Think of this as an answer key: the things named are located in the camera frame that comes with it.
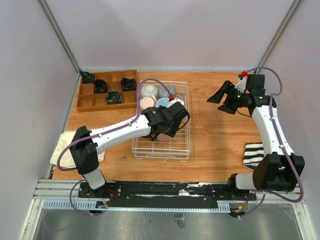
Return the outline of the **light blue mug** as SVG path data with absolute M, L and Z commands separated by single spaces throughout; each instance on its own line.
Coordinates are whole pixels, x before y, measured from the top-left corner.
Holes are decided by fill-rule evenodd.
M 170 99 L 168 97 L 162 97 L 160 99 L 157 100 L 157 102 L 155 103 L 155 107 L 166 107 L 168 108 L 171 105 L 170 103 Z

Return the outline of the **pink tumbler cup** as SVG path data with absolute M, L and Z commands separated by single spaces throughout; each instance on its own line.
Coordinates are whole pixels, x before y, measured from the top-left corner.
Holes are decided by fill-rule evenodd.
M 161 142 L 167 142 L 171 139 L 171 137 L 169 135 L 166 135 L 164 133 L 161 133 L 157 136 L 157 139 Z

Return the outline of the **grey-green speckled mug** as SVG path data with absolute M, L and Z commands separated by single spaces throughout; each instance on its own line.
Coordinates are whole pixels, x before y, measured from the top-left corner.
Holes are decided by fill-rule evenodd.
M 172 94 L 175 98 L 177 96 L 177 90 L 173 85 L 166 85 L 166 87 L 161 87 L 158 91 L 158 98 L 168 98 Z

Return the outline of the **light pink mug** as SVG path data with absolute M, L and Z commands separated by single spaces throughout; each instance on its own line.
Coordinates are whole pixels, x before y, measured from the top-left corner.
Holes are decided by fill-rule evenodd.
M 153 98 L 151 97 L 143 97 L 140 101 L 139 101 L 139 104 L 140 104 L 140 109 L 141 111 L 144 111 L 146 110 L 147 108 L 153 108 L 155 107 L 155 101 Z

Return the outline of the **white speckled mug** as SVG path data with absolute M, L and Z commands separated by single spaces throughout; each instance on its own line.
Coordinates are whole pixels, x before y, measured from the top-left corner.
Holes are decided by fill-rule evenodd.
M 152 98 L 154 100 L 157 100 L 158 95 L 158 88 L 153 84 L 144 84 L 140 90 L 141 98 Z

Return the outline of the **black mug white inside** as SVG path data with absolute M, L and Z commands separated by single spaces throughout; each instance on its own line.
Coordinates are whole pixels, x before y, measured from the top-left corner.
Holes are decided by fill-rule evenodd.
M 145 135 L 145 136 L 141 136 L 141 138 L 151 139 L 151 135 L 150 135 L 150 134 L 148 134 L 148 135 Z

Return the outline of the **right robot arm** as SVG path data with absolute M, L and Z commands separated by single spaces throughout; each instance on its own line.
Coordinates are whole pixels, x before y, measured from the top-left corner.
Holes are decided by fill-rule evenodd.
M 232 115 L 239 108 L 247 108 L 263 146 L 263 158 L 251 173 L 234 173 L 229 177 L 227 196 L 238 200 L 245 191 L 264 191 L 279 196 L 281 192 L 293 192 L 299 187 L 300 196 L 295 202 L 300 202 L 304 196 L 300 176 L 305 160 L 295 154 L 283 133 L 275 94 L 266 94 L 265 75 L 243 72 L 237 84 L 226 80 L 207 102 L 219 104 L 219 111 Z

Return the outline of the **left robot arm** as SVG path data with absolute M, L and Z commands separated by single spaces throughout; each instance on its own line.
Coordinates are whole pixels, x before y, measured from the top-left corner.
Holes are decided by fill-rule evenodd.
M 174 101 L 169 107 L 140 110 L 135 117 L 108 127 L 78 128 L 69 150 L 78 174 L 88 183 L 90 193 L 101 198 L 111 192 L 99 167 L 99 154 L 134 138 L 149 137 L 152 142 L 160 134 L 173 138 L 185 118 L 190 119 L 189 112 L 181 102 Z

